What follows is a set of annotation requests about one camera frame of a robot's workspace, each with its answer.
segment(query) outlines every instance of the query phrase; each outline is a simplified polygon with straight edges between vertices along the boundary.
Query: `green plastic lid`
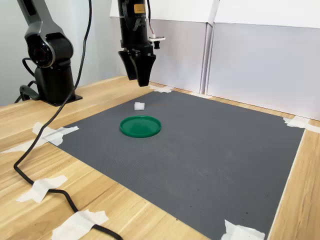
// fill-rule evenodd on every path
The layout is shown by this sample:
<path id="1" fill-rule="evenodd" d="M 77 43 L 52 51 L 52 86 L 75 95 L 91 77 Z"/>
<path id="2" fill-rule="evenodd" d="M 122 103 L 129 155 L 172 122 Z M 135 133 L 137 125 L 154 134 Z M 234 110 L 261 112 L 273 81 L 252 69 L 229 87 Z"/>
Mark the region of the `green plastic lid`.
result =
<path id="1" fill-rule="evenodd" d="M 123 134 L 133 138 L 149 138 L 161 131 L 161 122 L 152 116 L 131 116 L 120 123 Z"/>

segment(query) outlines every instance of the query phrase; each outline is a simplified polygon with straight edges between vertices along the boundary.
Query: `wooden tabletop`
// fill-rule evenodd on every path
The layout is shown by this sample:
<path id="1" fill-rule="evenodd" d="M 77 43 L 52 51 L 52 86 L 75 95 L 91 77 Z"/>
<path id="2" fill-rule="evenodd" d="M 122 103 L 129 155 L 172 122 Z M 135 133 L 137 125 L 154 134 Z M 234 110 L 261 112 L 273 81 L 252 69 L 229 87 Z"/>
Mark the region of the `wooden tabletop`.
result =
<path id="1" fill-rule="evenodd" d="M 148 87 L 138 87 L 136 81 L 129 81 L 127 77 L 115 77 L 79 87 L 76 93 L 83 99 L 67 104 L 49 127 L 58 129 L 152 91 Z M 285 118 L 294 117 L 221 98 L 211 99 Z M 56 107 L 33 100 L 0 107 L 0 152 L 34 139 L 34 124 L 47 122 L 56 111 Z M 319 121 L 312 120 L 310 124 L 320 127 Z M 318 133 L 304 131 L 269 235 L 270 240 L 320 240 L 319 136 Z M 22 154 L 0 154 L 0 239 L 51 239 L 52 230 L 68 219 L 73 211 L 65 197 L 59 194 L 47 194 L 41 203 L 33 200 L 16 202 L 31 187 L 13 169 Z M 103 226 L 125 240 L 207 239 L 50 143 L 34 149 L 19 166 L 34 181 L 65 175 L 68 180 L 59 189 L 70 194 L 80 211 L 105 211 L 109 220 Z M 83 239 L 112 238 L 93 229 Z"/>

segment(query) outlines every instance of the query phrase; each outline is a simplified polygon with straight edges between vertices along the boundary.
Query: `white tape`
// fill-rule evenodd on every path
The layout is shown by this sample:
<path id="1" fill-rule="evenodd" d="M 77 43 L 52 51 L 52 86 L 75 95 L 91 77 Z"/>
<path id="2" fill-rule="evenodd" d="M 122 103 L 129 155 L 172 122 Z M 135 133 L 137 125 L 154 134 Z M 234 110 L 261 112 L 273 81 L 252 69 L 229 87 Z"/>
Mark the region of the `white tape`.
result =
<path id="1" fill-rule="evenodd" d="M 78 240 L 86 235 L 95 224 L 101 225 L 108 220 L 104 211 L 78 211 L 52 231 L 51 239 Z"/>
<path id="2" fill-rule="evenodd" d="M 32 185 L 32 188 L 25 194 L 22 194 L 22 196 L 19 197 L 16 201 L 23 203 L 30 199 L 33 199 L 36 203 L 39 204 L 45 198 L 49 189 L 56 189 L 64 184 L 67 180 L 68 179 L 66 176 L 37 180 Z"/>
<path id="3" fill-rule="evenodd" d="M 265 234 L 253 228 L 234 225 L 224 220 L 226 233 L 221 240 L 264 240 Z"/>
<path id="4" fill-rule="evenodd" d="M 283 120 L 289 127 L 307 129 L 309 131 L 320 134 L 320 127 L 309 124 L 309 120 L 310 120 L 309 118 L 305 118 L 302 116 L 295 116 L 293 119 L 284 117 Z"/>
<path id="5" fill-rule="evenodd" d="M 43 126 L 43 124 L 41 124 L 40 122 L 37 122 L 36 124 L 34 124 L 32 132 L 37 135 L 40 132 L 40 129 L 42 128 L 42 126 Z M 54 130 L 50 127 L 46 127 L 43 130 L 41 137 L 39 138 L 38 142 L 36 143 L 36 145 L 34 146 L 33 149 L 36 149 L 47 142 L 50 142 L 56 146 L 59 146 L 63 142 L 64 135 L 72 133 L 78 129 L 79 128 L 77 126 L 70 127 L 70 128 L 60 127 L 57 130 Z M 13 152 L 18 152 L 18 151 L 26 152 L 33 142 L 34 142 L 34 139 L 27 141 L 25 143 L 22 143 L 22 144 L 15 146 L 13 148 L 10 148 L 6 151 L 0 152 L 0 154 L 13 153 Z"/>
<path id="6" fill-rule="evenodd" d="M 210 98 L 212 98 L 212 96 L 204 95 L 204 94 L 200 94 L 200 93 L 196 93 L 196 92 L 192 92 L 192 93 L 190 93 L 190 95 L 196 96 L 196 97 L 199 97 L 199 98 L 203 98 L 203 99 L 210 99 Z"/>
<path id="7" fill-rule="evenodd" d="M 171 93 L 172 89 L 174 89 L 174 87 L 172 86 L 158 87 L 158 86 L 149 85 L 149 87 L 150 89 L 153 89 L 155 92 L 159 92 L 159 93 Z"/>
<path id="8" fill-rule="evenodd" d="M 143 102 L 136 102 L 134 104 L 134 110 L 145 110 L 145 104 Z"/>

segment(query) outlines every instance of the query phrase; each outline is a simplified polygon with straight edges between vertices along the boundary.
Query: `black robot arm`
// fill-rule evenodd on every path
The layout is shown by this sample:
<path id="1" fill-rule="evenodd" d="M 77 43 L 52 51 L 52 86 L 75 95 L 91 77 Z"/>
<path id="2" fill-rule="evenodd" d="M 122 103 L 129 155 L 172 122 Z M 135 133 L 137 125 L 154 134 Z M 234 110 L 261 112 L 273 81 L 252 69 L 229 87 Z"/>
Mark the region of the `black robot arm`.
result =
<path id="1" fill-rule="evenodd" d="M 28 30 L 24 36 L 28 54 L 37 65 L 34 73 L 39 96 L 59 106 L 74 88 L 71 57 L 74 49 L 64 31 L 53 21 L 45 0 L 17 0 Z M 69 102 L 81 99 L 73 92 Z"/>
<path id="2" fill-rule="evenodd" d="M 118 7 L 121 47 L 124 49 L 119 51 L 119 55 L 128 78 L 137 79 L 140 87 L 148 86 L 151 69 L 156 60 L 152 42 L 155 42 L 159 49 L 159 41 L 148 39 L 145 0 L 118 0 Z"/>

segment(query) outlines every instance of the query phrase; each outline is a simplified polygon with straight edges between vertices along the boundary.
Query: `gray mat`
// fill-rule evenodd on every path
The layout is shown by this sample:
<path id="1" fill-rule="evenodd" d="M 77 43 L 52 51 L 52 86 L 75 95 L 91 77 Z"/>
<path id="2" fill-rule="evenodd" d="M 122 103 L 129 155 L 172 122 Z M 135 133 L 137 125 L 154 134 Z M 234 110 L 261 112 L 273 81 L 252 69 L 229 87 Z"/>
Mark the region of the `gray mat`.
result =
<path id="1" fill-rule="evenodd" d="M 141 114 L 159 119 L 161 132 L 123 135 L 120 122 Z M 73 126 L 80 129 L 59 148 L 213 240 L 225 220 L 268 235 L 304 132 L 279 116 L 179 92 L 152 92 Z"/>

